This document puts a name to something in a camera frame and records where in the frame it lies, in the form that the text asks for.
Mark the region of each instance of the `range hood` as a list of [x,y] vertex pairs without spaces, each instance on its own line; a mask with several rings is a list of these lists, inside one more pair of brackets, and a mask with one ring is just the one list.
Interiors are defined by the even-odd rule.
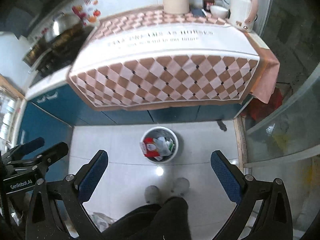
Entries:
[[64,0],[0,0],[0,32],[27,37]]

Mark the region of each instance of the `gray shoe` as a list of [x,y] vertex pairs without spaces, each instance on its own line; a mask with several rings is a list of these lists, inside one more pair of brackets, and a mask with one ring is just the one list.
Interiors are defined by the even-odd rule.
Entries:
[[183,197],[188,193],[190,182],[186,178],[177,178],[170,193],[170,197]]
[[157,186],[146,187],[144,191],[144,198],[147,204],[159,204],[160,203],[160,190]]

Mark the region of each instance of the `white bowl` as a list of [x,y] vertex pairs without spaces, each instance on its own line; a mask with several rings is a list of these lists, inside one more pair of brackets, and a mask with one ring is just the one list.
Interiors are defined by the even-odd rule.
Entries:
[[228,9],[218,5],[210,6],[210,11],[212,16],[215,18],[225,19],[228,14]]
[[164,136],[166,138],[172,139],[173,143],[175,144],[174,151],[173,151],[172,155],[164,157],[164,160],[162,160],[162,161],[157,161],[155,158],[146,157],[148,159],[148,161],[150,161],[154,164],[168,163],[176,156],[176,154],[178,152],[179,142],[178,142],[177,136],[174,134],[173,131],[171,131],[170,129],[168,129],[166,127],[162,127],[162,126],[154,127],[154,128],[151,128],[150,130],[146,131],[144,133],[144,135],[142,136],[140,143],[142,143],[146,137],[157,138],[160,136]]

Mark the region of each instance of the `pink kettle handle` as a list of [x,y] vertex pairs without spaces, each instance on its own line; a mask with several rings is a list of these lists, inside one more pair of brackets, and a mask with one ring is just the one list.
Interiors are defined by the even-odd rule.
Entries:
[[258,0],[251,0],[251,10],[248,18],[244,21],[244,23],[249,24],[253,22],[257,16],[259,8],[259,2]]

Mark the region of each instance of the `metal bolt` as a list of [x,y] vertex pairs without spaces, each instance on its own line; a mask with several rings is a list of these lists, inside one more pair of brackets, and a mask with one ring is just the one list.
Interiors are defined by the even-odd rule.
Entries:
[[41,185],[43,182],[44,182],[44,179],[42,179],[42,178],[37,180],[38,185]]
[[253,181],[253,176],[247,174],[247,175],[245,176],[245,179],[246,179],[247,181]]
[[282,180],[281,180],[281,179],[276,178],[276,183],[277,183],[277,184],[279,184],[279,185],[281,185],[283,182],[282,182]]
[[74,175],[69,174],[66,176],[66,181],[72,181],[74,179],[74,177],[75,177]]

